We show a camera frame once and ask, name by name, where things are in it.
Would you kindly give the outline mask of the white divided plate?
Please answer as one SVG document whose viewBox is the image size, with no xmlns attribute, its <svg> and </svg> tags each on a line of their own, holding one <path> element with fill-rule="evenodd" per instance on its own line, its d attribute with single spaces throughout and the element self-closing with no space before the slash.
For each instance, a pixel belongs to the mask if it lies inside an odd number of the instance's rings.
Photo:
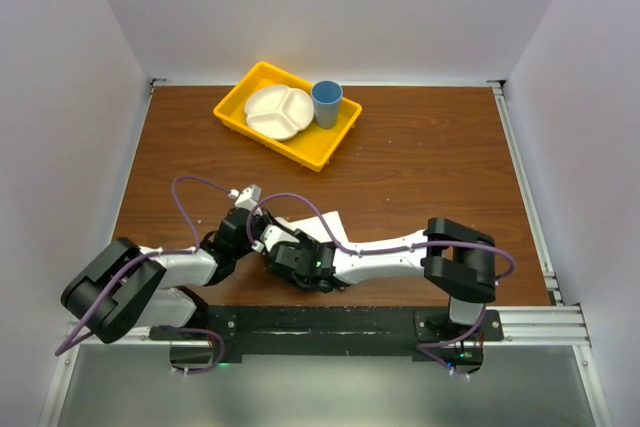
<svg viewBox="0 0 640 427">
<path fill-rule="evenodd" d="M 277 141 L 295 137 L 314 120 L 311 97 L 283 84 L 257 90 L 246 100 L 244 113 L 251 129 Z"/>
</svg>

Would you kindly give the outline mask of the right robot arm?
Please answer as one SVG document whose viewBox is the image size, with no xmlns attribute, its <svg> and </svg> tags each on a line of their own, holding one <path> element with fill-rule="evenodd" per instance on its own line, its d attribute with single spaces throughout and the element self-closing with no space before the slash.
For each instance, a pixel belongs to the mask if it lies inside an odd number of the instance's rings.
<svg viewBox="0 0 640 427">
<path fill-rule="evenodd" d="M 445 326 L 459 340 L 481 327 L 495 300 L 494 241 L 447 219 L 427 230 L 364 243 L 347 239 L 336 211 L 290 223 L 277 217 L 255 246 L 268 270 L 302 290 L 332 292 L 381 278 L 420 277 L 449 296 Z"/>
</svg>

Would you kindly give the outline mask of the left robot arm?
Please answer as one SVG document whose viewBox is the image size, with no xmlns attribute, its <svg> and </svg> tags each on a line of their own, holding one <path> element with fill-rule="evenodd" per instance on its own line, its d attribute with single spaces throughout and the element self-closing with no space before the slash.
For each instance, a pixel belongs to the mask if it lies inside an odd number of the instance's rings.
<svg viewBox="0 0 640 427">
<path fill-rule="evenodd" d="M 168 324 L 185 339 L 200 337 L 207 315 L 185 294 L 186 286 L 216 285 L 252 251 L 274 217 L 233 208 L 196 247 L 143 248 L 126 237 L 109 244 L 63 290 L 62 306 L 103 343 L 138 326 Z"/>
</svg>

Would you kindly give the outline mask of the white cloth napkin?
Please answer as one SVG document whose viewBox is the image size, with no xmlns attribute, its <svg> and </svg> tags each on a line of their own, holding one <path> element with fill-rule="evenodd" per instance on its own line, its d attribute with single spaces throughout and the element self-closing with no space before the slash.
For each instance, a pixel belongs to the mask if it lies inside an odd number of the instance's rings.
<svg viewBox="0 0 640 427">
<path fill-rule="evenodd" d="M 284 217 L 277 217 L 276 220 L 290 230 L 300 230 L 309 237 L 319 242 L 334 242 L 338 240 L 341 244 L 348 241 L 342 219 L 338 211 L 331 211 L 322 215 L 322 220 L 317 216 L 312 216 L 298 221 L 289 221 Z"/>
</svg>

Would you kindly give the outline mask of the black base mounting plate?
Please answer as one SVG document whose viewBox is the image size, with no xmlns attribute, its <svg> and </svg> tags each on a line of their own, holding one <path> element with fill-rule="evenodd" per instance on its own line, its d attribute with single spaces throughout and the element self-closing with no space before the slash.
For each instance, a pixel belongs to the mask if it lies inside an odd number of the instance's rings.
<svg viewBox="0 0 640 427">
<path fill-rule="evenodd" d="M 449 365 L 476 371 L 486 342 L 504 339 L 496 310 L 463 341 L 436 349 L 438 343 L 463 335 L 468 327 L 449 319 L 446 307 L 303 307 L 212 305 L 191 324 L 219 334 L 222 360 L 240 363 L 249 355 L 411 357 L 422 344 Z"/>
</svg>

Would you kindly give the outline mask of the yellow plastic tray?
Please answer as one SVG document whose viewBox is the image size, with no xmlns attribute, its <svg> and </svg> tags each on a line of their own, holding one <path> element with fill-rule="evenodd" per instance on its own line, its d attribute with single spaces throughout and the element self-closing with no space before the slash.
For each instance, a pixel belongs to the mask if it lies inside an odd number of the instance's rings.
<svg viewBox="0 0 640 427">
<path fill-rule="evenodd" d="M 315 121 L 312 83 L 265 61 L 257 62 L 214 107 L 229 129 L 315 172 L 321 171 L 362 113 L 344 98 L 336 124 Z"/>
</svg>

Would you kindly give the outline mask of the blue plastic cup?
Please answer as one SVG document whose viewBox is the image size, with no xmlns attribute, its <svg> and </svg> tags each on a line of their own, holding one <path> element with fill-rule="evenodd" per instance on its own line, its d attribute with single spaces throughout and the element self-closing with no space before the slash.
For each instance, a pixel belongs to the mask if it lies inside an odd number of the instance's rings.
<svg viewBox="0 0 640 427">
<path fill-rule="evenodd" d="M 343 97 L 340 84 L 323 80 L 316 82 L 311 89 L 311 98 L 316 123 L 324 129 L 335 126 Z"/>
</svg>

